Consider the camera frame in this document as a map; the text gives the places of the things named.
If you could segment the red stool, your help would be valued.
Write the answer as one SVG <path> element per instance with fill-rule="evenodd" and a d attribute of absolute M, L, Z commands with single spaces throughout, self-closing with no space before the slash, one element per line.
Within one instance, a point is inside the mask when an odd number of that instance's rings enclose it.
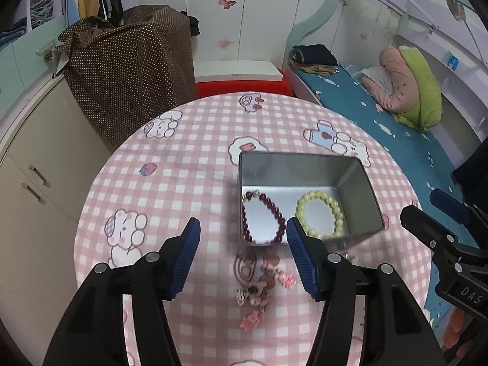
<path fill-rule="evenodd" d="M 195 92 L 190 101 L 226 93 L 273 93 L 292 96 L 294 91 L 277 68 L 259 68 L 257 71 L 223 70 L 216 73 L 198 74 L 195 76 Z"/>

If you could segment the folded dark clothes stack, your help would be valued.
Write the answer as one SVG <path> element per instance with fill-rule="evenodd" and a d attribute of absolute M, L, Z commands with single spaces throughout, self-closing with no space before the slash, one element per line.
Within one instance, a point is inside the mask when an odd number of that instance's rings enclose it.
<path fill-rule="evenodd" d="M 295 45 L 289 53 L 289 65 L 308 74 L 329 76 L 337 72 L 337 59 L 322 44 Z"/>

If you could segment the white pillow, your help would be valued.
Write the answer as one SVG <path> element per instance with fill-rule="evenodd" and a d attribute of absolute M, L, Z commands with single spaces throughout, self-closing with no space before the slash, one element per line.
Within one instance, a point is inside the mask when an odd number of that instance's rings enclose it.
<path fill-rule="evenodd" d="M 378 85 L 381 89 L 385 90 L 386 92 L 393 93 L 393 84 L 391 81 L 391 77 L 389 73 L 382 66 L 365 68 L 353 75 L 353 78 L 356 81 L 358 81 L 358 83 L 362 87 L 364 87 L 366 91 L 368 91 L 368 88 L 362 81 L 364 77 L 369 78 L 370 81 Z"/>

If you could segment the green and pink quilt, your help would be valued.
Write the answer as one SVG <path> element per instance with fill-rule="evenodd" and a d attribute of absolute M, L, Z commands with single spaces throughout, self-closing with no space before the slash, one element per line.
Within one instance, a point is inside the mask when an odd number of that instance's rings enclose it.
<path fill-rule="evenodd" d="M 380 53 L 379 63 L 391 77 L 393 93 L 364 77 L 372 98 L 407 127 L 426 132 L 438 125 L 443 115 L 442 92 L 419 49 L 388 46 Z"/>

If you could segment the teal bed sheet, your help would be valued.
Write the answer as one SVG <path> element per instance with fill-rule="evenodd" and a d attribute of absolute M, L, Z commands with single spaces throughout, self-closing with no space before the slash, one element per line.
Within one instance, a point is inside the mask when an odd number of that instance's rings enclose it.
<path fill-rule="evenodd" d="M 435 293 L 438 268 L 418 240 L 401 228 L 400 212 L 413 203 L 446 226 L 461 243 L 474 246 L 467 230 L 429 201 L 434 189 L 461 200 L 451 178 L 452 162 L 431 132 L 418 132 L 395 121 L 345 70 L 328 78 L 315 74 L 302 77 L 319 93 L 320 102 L 290 102 L 287 117 L 295 149 L 361 161 L 384 215 L 384 230 L 363 243 L 360 259 L 394 257 L 415 296 L 423 299 L 423 311 L 431 325 L 439 325 L 452 307 Z"/>

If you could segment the beige cabinet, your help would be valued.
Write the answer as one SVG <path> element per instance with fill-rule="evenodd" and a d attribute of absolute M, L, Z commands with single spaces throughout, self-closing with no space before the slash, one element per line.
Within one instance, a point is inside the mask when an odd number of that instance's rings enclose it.
<path fill-rule="evenodd" d="M 30 101 L 1 146 L 1 321 L 33 364 L 76 292 L 79 217 L 112 150 L 65 79 Z"/>

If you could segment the pink charm jewelry cluster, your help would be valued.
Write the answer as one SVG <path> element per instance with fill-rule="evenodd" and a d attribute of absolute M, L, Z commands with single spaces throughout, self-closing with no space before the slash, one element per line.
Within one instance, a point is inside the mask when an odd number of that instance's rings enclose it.
<path fill-rule="evenodd" d="M 240 287 L 236 291 L 239 307 L 249 306 L 251 312 L 243 317 L 240 328 L 252 331 L 260 324 L 271 306 L 271 291 L 276 287 L 292 288 L 297 280 L 280 268 L 277 255 L 237 255 L 233 263 L 234 276 Z"/>

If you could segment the pink checkered tablecloth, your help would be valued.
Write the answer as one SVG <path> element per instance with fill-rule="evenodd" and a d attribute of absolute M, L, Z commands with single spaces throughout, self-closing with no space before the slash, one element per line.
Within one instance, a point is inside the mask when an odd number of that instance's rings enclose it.
<path fill-rule="evenodd" d="M 400 225 L 418 197 L 392 148 L 357 119 L 296 98 L 228 94 L 186 103 L 131 129 L 93 181 L 74 242 L 83 281 L 94 265 L 132 264 L 199 219 L 201 240 L 185 288 L 165 306 L 185 365 L 302 365 L 322 311 L 300 283 L 278 221 L 296 204 L 274 190 L 242 202 L 240 157 L 345 155 L 363 164 L 383 229 L 355 246 L 355 263 L 392 264 L 419 303 L 430 255 Z"/>

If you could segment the brown polka dot cloth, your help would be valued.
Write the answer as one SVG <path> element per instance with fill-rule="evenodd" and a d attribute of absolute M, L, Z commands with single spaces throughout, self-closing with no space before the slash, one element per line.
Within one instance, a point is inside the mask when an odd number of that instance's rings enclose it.
<path fill-rule="evenodd" d="M 198 21 L 166 5 L 126 10 L 114 26 L 88 16 L 58 37 L 61 70 L 79 107 L 113 147 L 196 98 L 192 38 Z"/>

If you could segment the white board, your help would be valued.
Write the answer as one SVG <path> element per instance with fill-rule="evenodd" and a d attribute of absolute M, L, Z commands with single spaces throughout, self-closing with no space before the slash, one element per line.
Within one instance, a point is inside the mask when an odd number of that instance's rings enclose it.
<path fill-rule="evenodd" d="M 259 60 L 216 60 L 194 64 L 196 83 L 215 81 L 276 81 L 282 73 L 272 62 Z"/>

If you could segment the mint drawer unit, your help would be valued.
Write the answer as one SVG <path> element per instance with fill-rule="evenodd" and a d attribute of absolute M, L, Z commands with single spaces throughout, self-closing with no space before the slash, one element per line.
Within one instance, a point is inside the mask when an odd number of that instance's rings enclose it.
<path fill-rule="evenodd" d="M 65 28 L 65 18 L 57 16 L 1 50 L 1 117 L 48 70 L 43 53 Z"/>

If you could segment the grey metal tin box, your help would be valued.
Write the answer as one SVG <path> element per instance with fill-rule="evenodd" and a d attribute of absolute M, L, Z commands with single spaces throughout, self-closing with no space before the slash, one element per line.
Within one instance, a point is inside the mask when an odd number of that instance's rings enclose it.
<path fill-rule="evenodd" d="M 242 239 L 249 246 L 285 244 L 287 237 L 279 231 L 292 217 L 307 235 L 339 251 L 385 226 L 366 169 L 357 158 L 243 152 L 238 183 Z"/>

